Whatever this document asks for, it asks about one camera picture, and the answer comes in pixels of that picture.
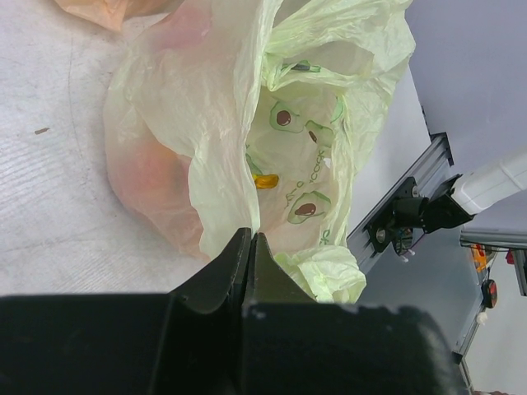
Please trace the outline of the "yellow fake banana bunch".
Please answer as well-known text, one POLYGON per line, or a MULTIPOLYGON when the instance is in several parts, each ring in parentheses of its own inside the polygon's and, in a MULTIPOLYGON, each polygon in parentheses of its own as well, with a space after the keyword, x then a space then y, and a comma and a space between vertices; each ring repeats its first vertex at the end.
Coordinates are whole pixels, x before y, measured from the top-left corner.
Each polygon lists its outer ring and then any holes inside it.
POLYGON ((276 188, 279 183, 279 176, 276 174, 253 174, 252 177, 257 189, 276 188))

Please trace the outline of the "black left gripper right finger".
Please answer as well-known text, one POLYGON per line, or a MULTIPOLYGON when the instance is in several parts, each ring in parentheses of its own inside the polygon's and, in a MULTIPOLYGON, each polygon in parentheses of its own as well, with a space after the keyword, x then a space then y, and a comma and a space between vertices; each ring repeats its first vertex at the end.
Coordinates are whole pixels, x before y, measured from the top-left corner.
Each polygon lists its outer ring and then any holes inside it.
POLYGON ((414 307, 316 303, 257 234, 242 307, 245 394, 465 394, 440 327, 414 307))

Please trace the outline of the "green plastic bag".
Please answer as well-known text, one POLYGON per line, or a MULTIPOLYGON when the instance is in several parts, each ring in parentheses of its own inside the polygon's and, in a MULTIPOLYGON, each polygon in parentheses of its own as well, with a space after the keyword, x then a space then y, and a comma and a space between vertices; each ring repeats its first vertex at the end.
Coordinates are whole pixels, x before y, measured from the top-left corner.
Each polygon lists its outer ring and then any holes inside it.
POLYGON ((212 260, 240 228, 319 302, 353 303, 352 182, 382 131, 415 42, 406 1, 184 1, 114 73, 106 160, 157 141, 190 159, 190 207, 143 215, 212 260), (253 174, 276 174, 257 189, 253 174))

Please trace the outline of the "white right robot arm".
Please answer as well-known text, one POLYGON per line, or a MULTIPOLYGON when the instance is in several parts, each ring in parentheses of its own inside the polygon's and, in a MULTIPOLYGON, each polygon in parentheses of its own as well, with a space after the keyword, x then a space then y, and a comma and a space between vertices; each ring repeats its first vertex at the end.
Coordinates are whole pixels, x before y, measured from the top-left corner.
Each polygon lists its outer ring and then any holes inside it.
POLYGON ((526 148, 462 174, 454 183, 451 197, 466 213, 474 216, 525 190, 526 148))

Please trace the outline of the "red orange fake peach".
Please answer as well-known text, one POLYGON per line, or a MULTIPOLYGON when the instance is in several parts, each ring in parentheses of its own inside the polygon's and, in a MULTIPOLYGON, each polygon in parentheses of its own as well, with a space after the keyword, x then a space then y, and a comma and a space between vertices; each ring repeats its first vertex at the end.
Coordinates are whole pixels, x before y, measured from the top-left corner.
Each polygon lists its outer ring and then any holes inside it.
POLYGON ((116 196, 143 215, 190 207, 190 159, 157 141, 125 147, 108 157, 108 176, 116 196))

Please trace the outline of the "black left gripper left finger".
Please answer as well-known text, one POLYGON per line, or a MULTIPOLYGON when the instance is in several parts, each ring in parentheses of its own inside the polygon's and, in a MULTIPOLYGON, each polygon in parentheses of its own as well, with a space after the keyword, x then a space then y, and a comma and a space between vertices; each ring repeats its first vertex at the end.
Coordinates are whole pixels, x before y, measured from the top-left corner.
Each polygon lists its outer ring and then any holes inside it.
POLYGON ((251 233, 167 293, 1 299, 4 394, 232 394, 235 283, 251 233))

